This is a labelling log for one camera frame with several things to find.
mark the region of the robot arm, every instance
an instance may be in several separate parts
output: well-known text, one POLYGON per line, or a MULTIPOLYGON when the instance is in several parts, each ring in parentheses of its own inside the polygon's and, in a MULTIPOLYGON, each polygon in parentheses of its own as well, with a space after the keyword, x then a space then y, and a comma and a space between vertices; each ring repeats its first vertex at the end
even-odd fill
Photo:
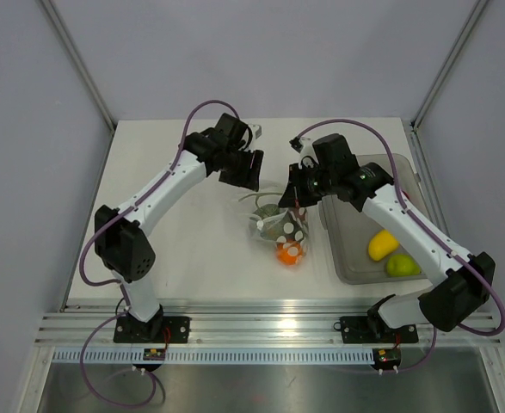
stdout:
POLYGON ((214 171, 221 172, 221 182, 257 191, 263 152, 252 151, 251 148, 261 134, 260 127, 248 126, 224 114, 214 128, 191 133, 185 138, 177 165, 172 168, 169 164, 118 208, 102 206, 95 213, 95 231, 98 231, 119 211, 133 207, 130 213, 97 238, 95 252, 112 271, 114 278, 120 280, 126 302, 131 303, 129 313, 137 324, 143 324, 144 329, 149 330, 146 335, 156 334, 163 317, 151 277, 147 276, 156 260, 147 238, 163 215, 190 188, 214 171), (168 178, 152 190, 167 171, 170 172, 168 178), (136 206, 137 200, 144 196, 146 200, 136 206))
POLYGON ((391 176, 375 163, 360 167, 342 135, 321 138, 313 143, 313 149, 318 163, 301 168, 297 163, 290 165, 289 183, 279 207, 308 207, 329 194, 350 202, 393 234, 434 285, 426 291, 386 297, 374 305, 367 316, 375 334, 422 323, 450 331, 489 299, 489 293, 453 258, 461 256, 491 283, 495 263, 487 254, 472 255, 408 200, 403 208, 391 176), (415 222, 410 212, 443 241, 451 254, 415 222))

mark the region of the transparent bag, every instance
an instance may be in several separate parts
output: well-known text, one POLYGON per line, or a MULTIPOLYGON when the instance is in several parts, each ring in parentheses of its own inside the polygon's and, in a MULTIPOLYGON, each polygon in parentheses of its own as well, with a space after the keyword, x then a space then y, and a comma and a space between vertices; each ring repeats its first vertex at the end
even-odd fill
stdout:
POLYGON ((279 184, 261 182, 258 192, 240 194, 235 208, 246 219, 250 237, 274 246, 276 258, 285 265, 300 264, 308 250, 307 210, 279 208, 285 190, 279 184))

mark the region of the orange fruit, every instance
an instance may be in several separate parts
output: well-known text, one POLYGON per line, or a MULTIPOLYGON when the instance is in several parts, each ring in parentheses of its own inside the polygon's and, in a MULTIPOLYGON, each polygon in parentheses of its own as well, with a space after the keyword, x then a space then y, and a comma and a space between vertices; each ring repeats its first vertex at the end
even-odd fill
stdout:
POLYGON ((277 243, 277 259, 285 265, 295 265, 302 261, 305 253, 300 243, 277 243))

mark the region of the gray tray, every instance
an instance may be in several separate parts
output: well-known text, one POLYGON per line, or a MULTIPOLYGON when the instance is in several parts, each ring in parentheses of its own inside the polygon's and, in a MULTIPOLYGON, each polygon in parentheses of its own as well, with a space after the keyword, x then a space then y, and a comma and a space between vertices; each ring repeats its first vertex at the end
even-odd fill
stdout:
MULTIPOLYGON (((409 195, 413 205, 426 215, 426 205, 409 160, 398 154, 394 154, 394 158, 402 189, 409 195)), ((390 161, 385 154, 358 156, 357 160, 360 165, 375 162, 391 175, 390 161)), ((401 246, 380 262, 371 260, 367 253, 369 241, 383 228, 365 214, 358 213, 350 204, 338 200, 335 196, 325 196, 321 201, 319 214, 329 233, 335 270, 341 281, 347 284, 370 284, 426 278, 424 274, 390 277, 385 272, 390 256, 407 254, 401 246)))

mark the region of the gray wall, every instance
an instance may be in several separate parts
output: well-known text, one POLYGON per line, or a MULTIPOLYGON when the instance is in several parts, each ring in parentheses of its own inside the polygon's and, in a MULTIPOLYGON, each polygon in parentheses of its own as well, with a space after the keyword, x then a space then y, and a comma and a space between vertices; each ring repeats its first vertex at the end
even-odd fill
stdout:
POLYGON ((37 4, 0 1, 0 412, 59 308, 108 141, 37 4))
POLYGON ((410 118, 474 0, 56 0, 117 119, 410 118), (208 110, 200 113, 210 116, 208 110))
POLYGON ((505 301, 505 1, 489 6, 421 132, 450 231, 495 258, 505 301))

